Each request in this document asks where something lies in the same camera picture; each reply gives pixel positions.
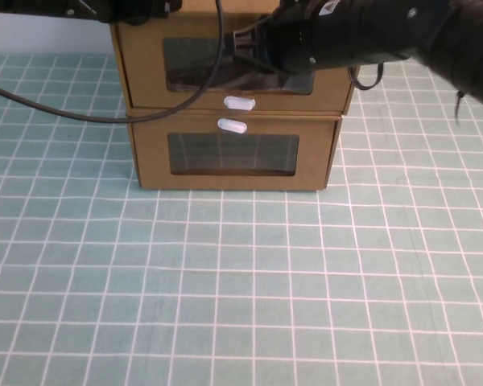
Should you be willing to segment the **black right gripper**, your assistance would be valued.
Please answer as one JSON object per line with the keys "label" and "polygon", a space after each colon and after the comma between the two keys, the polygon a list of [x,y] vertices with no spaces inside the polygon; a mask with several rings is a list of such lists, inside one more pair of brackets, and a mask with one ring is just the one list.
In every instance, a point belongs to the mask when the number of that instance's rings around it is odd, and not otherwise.
{"label": "black right gripper", "polygon": [[[266,24],[255,23],[225,34],[225,56],[260,73],[313,72],[313,22],[318,7],[318,1],[281,1]],[[259,49],[264,40],[267,55]]]}

